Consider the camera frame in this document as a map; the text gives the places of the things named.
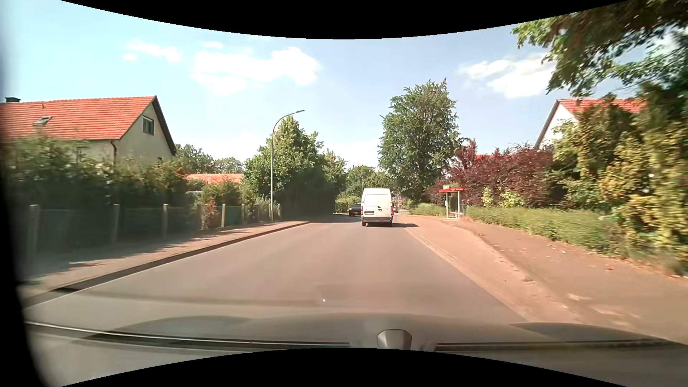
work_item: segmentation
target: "house window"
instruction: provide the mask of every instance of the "house window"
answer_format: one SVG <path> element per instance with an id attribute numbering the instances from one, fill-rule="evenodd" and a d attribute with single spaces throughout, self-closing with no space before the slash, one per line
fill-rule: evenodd
<path id="1" fill-rule="evenodd" d="M 153 120 L 148 117 L 143 118 L 143 132 L 153 135 Z"/>
<path id="2" fill-rule="evenodd" d="M 84 157 L 86 157 L 86 151 L 88 147 L 76 147 L 76 163 L 81 163 Z"/>
<path id="3" fill-rule="evenodd" d="M 45 126 L 52 117 L 41 117 L 40 120 L 34 122 L 34 126 Z"/>

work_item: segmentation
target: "bus shelter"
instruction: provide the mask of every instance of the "bus shelter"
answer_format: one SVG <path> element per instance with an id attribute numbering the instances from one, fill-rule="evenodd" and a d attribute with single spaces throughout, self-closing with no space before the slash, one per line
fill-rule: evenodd
<path id="1" fill-rule="evenodd" d="M 444 189 L 440 190 L 440 193 L 444 193 L 444 208 L 447 210 L 447 217 L 448 218 L 460 218 L 461 217 L 461 191 L 463 191 L 463 187 L 448 187 L 444 186 Z M 456 192 L 456 211 L 450 211 L 449 207 L 449 195 L 453 194 Z"/>

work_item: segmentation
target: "dark car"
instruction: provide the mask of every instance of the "dark car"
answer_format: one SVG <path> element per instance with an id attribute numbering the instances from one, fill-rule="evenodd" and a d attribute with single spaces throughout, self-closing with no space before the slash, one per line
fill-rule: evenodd
<path id="1" fill-rule="evenodd" d="M 352 205 L 349 207 L 349 216 L 361 216 L 361 205 Z"/>

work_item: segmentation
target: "car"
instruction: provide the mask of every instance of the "car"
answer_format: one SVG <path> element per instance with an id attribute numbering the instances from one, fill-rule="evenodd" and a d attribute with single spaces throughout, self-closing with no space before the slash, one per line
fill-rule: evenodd
<path id="1" fill-rule="evenodd" d="M 393 210 L 389 188 L 366 188 L 363 190 L 361 207 L 361 226 L 370 223 L 383 223 L 391 226 Z"/>
<path id="2" fill-rule="evenodd" d="M 361 216 L 361 205 L 352 205 L 349 207 L 349 216 Z"/>

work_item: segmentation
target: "red-leaved bush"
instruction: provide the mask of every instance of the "red-leaved bush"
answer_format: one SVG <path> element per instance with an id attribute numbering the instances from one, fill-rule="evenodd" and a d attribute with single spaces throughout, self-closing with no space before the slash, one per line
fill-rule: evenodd
<path id="1" fill-rule="evenodd" d="M 478 154 L 475 140 L 461 146 L 456 152 L 448 174 L 439 179 L 427 192 L 435 203 L 444 202 L 444 194 L 438 193 L 443 185 L 455 183 L 465 190 L 462 201 L 468 205 L 482 205 L 483 188 L 489 187 L 494 195 L 500 189 L 519 194 L 526 206 L 542 207 L 550 204 L 552 182 L 545 173 L 552 165 L 551 147 L 533 149 L 532 145 L 515 145 L 504 151 L 496 149 L 492 154 Z"/>

